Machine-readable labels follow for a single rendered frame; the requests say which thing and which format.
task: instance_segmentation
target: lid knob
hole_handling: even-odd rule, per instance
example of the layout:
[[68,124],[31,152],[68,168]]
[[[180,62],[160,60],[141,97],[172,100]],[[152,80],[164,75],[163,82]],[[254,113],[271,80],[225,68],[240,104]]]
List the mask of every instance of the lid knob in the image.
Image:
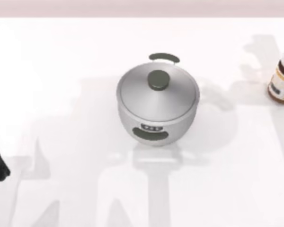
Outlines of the lid knob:
[[162,91],[169,85],[169,74],[162,70],[154,70],[148,74],[148,85],[155,91]]

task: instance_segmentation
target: pot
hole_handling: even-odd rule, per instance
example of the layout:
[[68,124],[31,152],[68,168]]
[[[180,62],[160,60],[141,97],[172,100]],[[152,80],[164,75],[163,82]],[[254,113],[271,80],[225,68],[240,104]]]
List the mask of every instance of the pot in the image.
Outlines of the pot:
[[146,145],[164,146],[187,132],[195,118],[200,92],[194,78],[176,66],[178,57],[155,53],[149,59],[153,62],[129,70],[120,79],[118,111],[133,138]]

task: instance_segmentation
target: pot rim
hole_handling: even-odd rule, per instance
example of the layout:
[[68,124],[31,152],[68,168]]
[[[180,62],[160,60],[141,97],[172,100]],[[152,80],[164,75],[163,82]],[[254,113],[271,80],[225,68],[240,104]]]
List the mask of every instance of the pot rim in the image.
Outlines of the pot rim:
[[[148,62],[148,63],[144,63],[144,64],[140,64],[134,68],[137,68],[137,67],[140,67],[142,65],[146,65],[146,64],[157,64],[157,63],[160,63],[160,64],[168,64],[168,63],[164,63],[164,62]],[[179,66],[177,65],[173,65],[173,67],[176,67],[177,69],[183,71],[185,74],[188,74],[190,75],[187,71],[185,71],[184,69],[180,68]],[[199,86],[196,82],[196,80],[190,75],[190,79],[192,80],[192,82],[194,83],[195,85],[195,93],[196,93],[196,96],[195,96],[195,102],[191,105],[191,107],[189,108],[188,111],[186,111],[184,114],[182,114],[181,116],[175,118],[175,119],[172,119],[172,120],[169,120],[169,121],[161,121],[161,122],[156,122],[156,121],[150,121],[150,120],[147,120],[147,119],[144,119],[144,118],[141,118],[137,115],[135,115],[134,113],[132,113],[124,104],[122,98],[121,98],[121,85],[123,83],[123,81],[126,79],[126,74],[131,71],[132,69],[128,70],[122,77],[121,79],[119,80],[118,82],[118,85],[117,85],[117,92],[116,92],[116,96],[117,96],[117,101],[118,101],[118,106],[119,108],[124,111],[128,116],[130,116],[131,118],[135,119],[136,121],[138,122],[143,122],[143,123],[146,123],[146,124],[149,124],[149,125],[152,125],[152,124],[155,124],[157,126],[165,126],[165,125],[171,125],[171,124],[176,124],[178,122],[181,122],[182,120],[186,119],[187,117],[189,117],[192,112],[196,111],[195,107],[198,105],[199,101],[200,101],[200,89],[199,89]]]

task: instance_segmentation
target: logo on pot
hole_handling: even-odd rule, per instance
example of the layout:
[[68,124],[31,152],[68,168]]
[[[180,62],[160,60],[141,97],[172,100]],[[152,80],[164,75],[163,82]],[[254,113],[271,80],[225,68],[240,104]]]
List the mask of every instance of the logo on pot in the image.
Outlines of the logo on pot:
[[146,131],[162,131],[163,127],[157,127],[157,126],[149,126],[145,124],[141,124],[142,129]]

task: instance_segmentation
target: silver lid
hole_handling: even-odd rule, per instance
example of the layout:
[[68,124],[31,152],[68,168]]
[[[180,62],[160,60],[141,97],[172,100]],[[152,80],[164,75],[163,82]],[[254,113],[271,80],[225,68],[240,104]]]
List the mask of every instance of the silver lid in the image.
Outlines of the silver lid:
[[150,62],[128,71],[118,85],[119,102],[134,115],[153,122],[174,120],[198,101],[195,80],[176,65]]

